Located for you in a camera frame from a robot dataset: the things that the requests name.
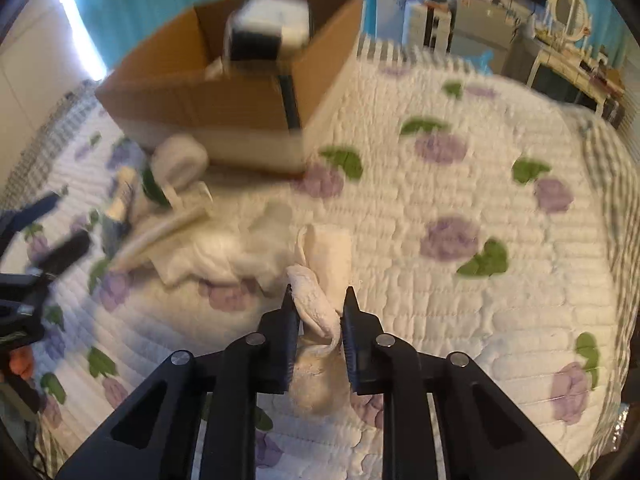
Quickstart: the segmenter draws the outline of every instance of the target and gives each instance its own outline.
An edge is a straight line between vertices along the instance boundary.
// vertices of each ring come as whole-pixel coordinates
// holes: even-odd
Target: floral bedspread
[[[220,210],[247,223],[281,200],[294,231],[350,228],[361,307],[421,352],[471,355],[577,464],[609,408],[616,298],[600,205],[562,114],[501,78],[359,63],[304,179],[213,169],[207,184]],[[67,454],[172,351],[220,350],[279,305],[251,283],[167,290],[151,271],[107,270],[100,212],[116,170],[139,156],[96,108],[49,175],[44,191],[64,200],[3,268],[22,271],[70,232],[92,233],[34,346],[44,423]],[[320,419],[297,415],[286,396],[258,404],[259,478],[380,476],[380,397],[345,396]]]

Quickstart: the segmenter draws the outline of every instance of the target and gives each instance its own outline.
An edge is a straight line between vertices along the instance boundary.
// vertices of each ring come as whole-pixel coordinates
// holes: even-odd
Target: metal screw
[[[171,356],[171,362],[176,366],[187,364],[189,362],[189,359],[191,359],[191,356],[184,350],[178,350]]]
[[[453,354],[449,356],[449,360],[452,364],[459,366],[460,368],[464,368],[469,364],[469,357],[462,352],[453,352]]]
[[[376,343],[379,346],[393,346],[394,343],[396,342],[396,338],[393,337],[391,334],[380,334],[377,338],[376,338]]]
[[[244,338],[246,343],[251,346],[260,346],[262,343],[267,341],[265,336],[263,336],[260,332],[253,332]]]

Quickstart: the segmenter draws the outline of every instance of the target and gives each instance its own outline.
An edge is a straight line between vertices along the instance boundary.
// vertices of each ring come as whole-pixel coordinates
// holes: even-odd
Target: cardboard box
[[[177,132],[193,135],[211,160],[301,173],[326,142],[352,73],[362,0],[307,0],[316,33],[286,62],[211,77],[226,20],[247,0],[190,7],[140,43],[96,91],[126,136],[154,149]]]

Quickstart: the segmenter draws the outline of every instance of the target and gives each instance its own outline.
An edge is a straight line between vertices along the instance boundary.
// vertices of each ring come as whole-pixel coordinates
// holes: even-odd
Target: white quilted bedspread
[[[450,80],[462,83],[460,99],[443,91]],[[424,132],[401,136],[402,124],[416,116],[448,123],[456,140],[435,134],[449,146],[438,150]],[[94,110],[46,186],[68,186],[68,196],[42,220],[42,231],[14,242],[4,271],[23,270],[30,246],[43,236],[54,244],[68,235],[75,216],[88,218],[104,206],[114,175],[106,166],[121,136],[100,108]],[[294,229],[308,222],[350,228],[361,308],[420,352],[468,353],[564,457],[577,462],[590,448],[614,367],[616,307],[602,218],[580,143],[560,108],[498,77],[434,68],[393,74],[358,63],[326,145],[348,147],[352,155],[319,156],[322,167],[299,189],[212,171],[209,185],[220,211],[249,222],[268,200],[282,200],[292,206]],[[362,165],[359,178],[353,154]],[[511,168],[521,156],[545,163],[550,172],[543,176],[562,181],[573,198],[567,211],[539,208],[540,182],[514,182]],[[435,228],[438,219],[452,216],[466,226],[458,245],[450,237],[439,241]],[[56,286],[51,303],[60,310],[49,310],[51,335],[35,346],[37,379],[49,393],[44,419],[68,453],[171,351],[220,350],[253,330],[273,306],[259,298],[216,299],[196,281],[164,290],[151,271],[100,280],[100,226],[93,232],[92,256]],[[489,238],[506,248],[506,272],[457,273],[474,244],[481,252]],[[595,348],[577,353],[584,333],[581,341]],[[571,375],[556,374],[572,363]],[[582,371],[594,364],[597,372]],[[576,395],[552,402],[552,388],[556,396]],[[375,403],[364,420],[348,397],[325,418],[295,416],[286,396],[262,396],[259,404],[273,429],[262,441],[258,478],[380,477],[382,432],[367,424]]]

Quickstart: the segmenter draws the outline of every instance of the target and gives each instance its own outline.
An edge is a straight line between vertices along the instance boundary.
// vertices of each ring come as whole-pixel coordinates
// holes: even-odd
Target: bed
[[[301,182],[212,168],[210,192],[241,221],[278,200],[292,230],[350,228],[361,307],[418,351],[467,352],[586,475],[618,417],[637,315],[634,162],[592,113],[464,60],[370,38],[358,55],[328,143],[349,164],[319,155]],[[105,272],[99,212],[129,149],[84,86],[2,196],[12,208],[65,195],[14,242],[3,272],[22,272],[74,229],[94,238],[53,291],[34,345],[49,475],[172,351],[223,349],[277,306],[244,287],[165,290],[152,272]],[[345,395],[323,418],[296,415],[286,396],[258,405],[268,421],[258,478],[380,477],[379,399]]]

